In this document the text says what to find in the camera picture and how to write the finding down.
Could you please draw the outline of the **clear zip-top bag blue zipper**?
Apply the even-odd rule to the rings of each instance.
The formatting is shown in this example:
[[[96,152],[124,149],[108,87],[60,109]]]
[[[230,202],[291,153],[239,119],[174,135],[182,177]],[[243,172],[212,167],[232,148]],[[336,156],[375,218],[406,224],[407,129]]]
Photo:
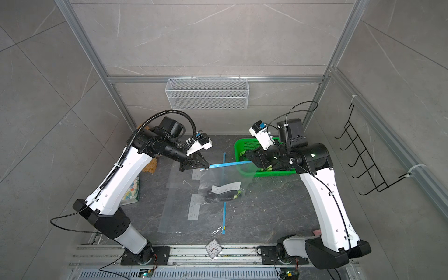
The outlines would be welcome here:
[[[253,168],[253,171],[257,170],[255,165],[250,162],[213,164],[208,169],[201,169],[198,194],[203,197],[203,200],[209,190],[216,194],[237,190],[241,191],[240,197],[244,196],[254,179],[254,175],[247,177],[241,175],[238,168]]]

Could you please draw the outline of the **dark eggplant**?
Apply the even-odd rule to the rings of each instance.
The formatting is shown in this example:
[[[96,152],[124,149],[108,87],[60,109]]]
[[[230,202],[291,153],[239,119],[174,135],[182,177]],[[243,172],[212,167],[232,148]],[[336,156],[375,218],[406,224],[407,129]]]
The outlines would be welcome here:
[[[206,203],[227,202],[239,198],[241,194],[242,194],[241,191],[237,190],[227,191],[222,194],[216,194],[211,190],[209,190],[207,191],[204,200]]]

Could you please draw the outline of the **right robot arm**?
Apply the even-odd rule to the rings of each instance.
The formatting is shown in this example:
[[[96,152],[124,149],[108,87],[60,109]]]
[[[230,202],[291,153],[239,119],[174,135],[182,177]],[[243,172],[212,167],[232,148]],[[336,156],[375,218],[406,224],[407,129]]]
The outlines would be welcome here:
[[[277,244],[280,259],[301,257],[320,270],[329,270],[370,254],[371,245],[356,233],[344,208],[327,147],[308,143],[301,119],[279,121],[277,140],[268,128],[261,120],[250,127],[249,132],[259,147],[243,156],[263,171],[269,168],[295,171],[309,193],[320,226],[320,232],[312,237],[290,235],[280,239]]]

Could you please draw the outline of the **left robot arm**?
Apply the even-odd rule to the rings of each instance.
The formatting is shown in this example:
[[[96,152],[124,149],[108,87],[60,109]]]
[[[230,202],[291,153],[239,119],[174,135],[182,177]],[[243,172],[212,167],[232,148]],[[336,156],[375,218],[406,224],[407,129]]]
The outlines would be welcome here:
[[[98,188],[85,199],[73,203],[74,214],[82,216],[99,233],[114,240],[147,262],[151,242],[133,227],[120,206],[131,184],[157,156],[178,162],[180,171],[207,169],[201,150],[212,147],[209,136],[196,128],[193,119],[179,110],[158,112],[145,120],[130,136],[111,171]]]

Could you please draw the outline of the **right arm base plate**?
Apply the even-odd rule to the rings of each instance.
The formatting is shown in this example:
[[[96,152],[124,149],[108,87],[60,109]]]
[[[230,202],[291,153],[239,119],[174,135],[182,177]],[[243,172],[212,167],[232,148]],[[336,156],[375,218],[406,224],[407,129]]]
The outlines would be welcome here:
[[[307,258],[288,255],[281,245],[259,246],[256,248],[256,252],[261,257],[264,265],[289,264],[290,262],[298,265],[309,264]]]

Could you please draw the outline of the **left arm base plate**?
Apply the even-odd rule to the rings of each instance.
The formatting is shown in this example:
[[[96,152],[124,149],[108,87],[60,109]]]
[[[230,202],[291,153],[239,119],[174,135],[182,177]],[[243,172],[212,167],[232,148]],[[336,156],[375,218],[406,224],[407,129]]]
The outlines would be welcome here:
[[[170,250],[171,247],[169,246],[151,248],[147,246],[140,254],[134,254],[126,248],[120,264],[122,266],[150,266],[154,264],[165,266],[168,264]]]

